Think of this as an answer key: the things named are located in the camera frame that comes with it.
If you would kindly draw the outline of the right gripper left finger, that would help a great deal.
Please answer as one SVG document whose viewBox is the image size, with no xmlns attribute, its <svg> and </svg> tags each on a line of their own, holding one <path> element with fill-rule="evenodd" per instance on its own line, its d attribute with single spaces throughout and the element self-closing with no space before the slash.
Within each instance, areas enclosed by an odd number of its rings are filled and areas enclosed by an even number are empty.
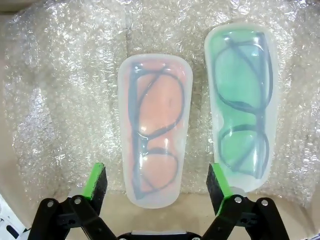
<svg viewBox="0 0 320 240">
<path fill-rule="evenodd" d="M 116 235 L 100 218 L 108 180 L 103 163 L 95 163 L 82 194 L 63 202 L 43 199 L 29 232 L 30 240 L 65 240 L 70 229 L 81 228 L 90 240 L 116 240 Z"/>
</svg>

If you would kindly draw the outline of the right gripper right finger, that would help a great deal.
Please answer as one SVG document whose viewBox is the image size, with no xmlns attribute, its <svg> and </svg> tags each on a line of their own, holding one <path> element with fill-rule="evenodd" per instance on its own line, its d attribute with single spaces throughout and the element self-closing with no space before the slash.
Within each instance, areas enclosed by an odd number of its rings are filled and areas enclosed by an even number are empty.
<svg viewBox="0 0 320 240">
<path fill-rule="evenodd" d="M 233 193 L 218 163 L 210 164 L 206 186 L 215 219 L 202 240 L 227 240 L 234 227 L 243 227 L 252 240 L 286 240 L 287 230 L 275 202 L 268 197 L 251 201 Z"/>
</svg>

